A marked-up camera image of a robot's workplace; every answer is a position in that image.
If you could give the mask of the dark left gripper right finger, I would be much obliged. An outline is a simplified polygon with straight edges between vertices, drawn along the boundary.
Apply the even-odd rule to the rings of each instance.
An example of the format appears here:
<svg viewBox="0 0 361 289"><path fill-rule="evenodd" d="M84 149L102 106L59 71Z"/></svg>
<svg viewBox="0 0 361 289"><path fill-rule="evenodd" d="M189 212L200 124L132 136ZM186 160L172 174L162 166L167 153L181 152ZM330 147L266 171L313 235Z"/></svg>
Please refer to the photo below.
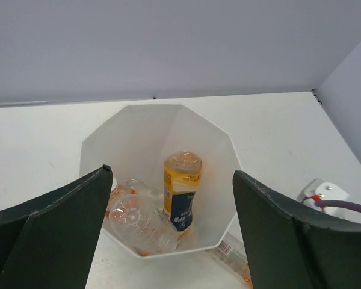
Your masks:
<svg viewBox="0 0 361 289"><path fill-rule="evenodd" d="M361 223L309 208L240 170L232 185L255 288L361 288Z"/></svg>

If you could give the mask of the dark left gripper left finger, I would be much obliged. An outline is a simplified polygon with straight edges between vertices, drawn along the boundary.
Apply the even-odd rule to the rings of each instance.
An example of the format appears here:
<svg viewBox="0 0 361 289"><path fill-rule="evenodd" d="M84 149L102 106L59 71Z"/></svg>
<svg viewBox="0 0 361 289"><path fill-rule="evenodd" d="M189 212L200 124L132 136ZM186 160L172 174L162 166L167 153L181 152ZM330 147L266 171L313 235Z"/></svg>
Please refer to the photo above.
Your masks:
<svg viewBox="0 0 361 289"><path fill-rule="evenodd" d="M113 183L110 166L0 211L0 288L85 288Z"/></svg>

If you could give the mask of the orange drink bottle white label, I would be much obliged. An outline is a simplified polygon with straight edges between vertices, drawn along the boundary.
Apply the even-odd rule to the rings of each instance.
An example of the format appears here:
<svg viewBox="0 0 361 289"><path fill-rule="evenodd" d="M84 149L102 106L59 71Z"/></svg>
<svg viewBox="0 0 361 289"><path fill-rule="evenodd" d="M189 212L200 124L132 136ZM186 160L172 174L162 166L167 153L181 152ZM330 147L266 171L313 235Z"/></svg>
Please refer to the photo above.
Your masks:
<svg viewBox="0 0 361 289"><path fill-rule="evenodd" d="M206 252L249 287L253 287L244 245L233 235L227 233L217 247Z"/></svg>

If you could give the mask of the clear bottle white cap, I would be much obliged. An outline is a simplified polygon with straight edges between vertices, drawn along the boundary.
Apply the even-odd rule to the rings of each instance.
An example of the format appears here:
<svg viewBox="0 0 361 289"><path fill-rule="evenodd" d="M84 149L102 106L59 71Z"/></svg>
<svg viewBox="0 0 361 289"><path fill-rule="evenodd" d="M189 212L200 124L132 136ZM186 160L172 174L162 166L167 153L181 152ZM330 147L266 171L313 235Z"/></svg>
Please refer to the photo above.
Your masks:
<svg viewBox="0 0 361 289"><path fill-rule="evenodd" d="M126 245L146 255L172 253L179 244L176 228L148 197L119 197L111 202L108 220L112 231Z"/></svg>

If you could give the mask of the orange bottle blue label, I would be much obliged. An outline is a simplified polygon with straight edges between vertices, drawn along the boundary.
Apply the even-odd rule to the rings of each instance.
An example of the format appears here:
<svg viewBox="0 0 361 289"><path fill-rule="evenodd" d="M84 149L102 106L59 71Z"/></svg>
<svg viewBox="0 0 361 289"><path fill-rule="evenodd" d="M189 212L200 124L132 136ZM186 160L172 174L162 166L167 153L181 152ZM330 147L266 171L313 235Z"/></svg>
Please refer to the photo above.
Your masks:
<svg viewBox="0 0 361 289"><path fill-rule="evenodd" d="M202 160L191 151L179 151L164 161L163 213L180 236L193 222L193 201L199 189Z"/></svg>

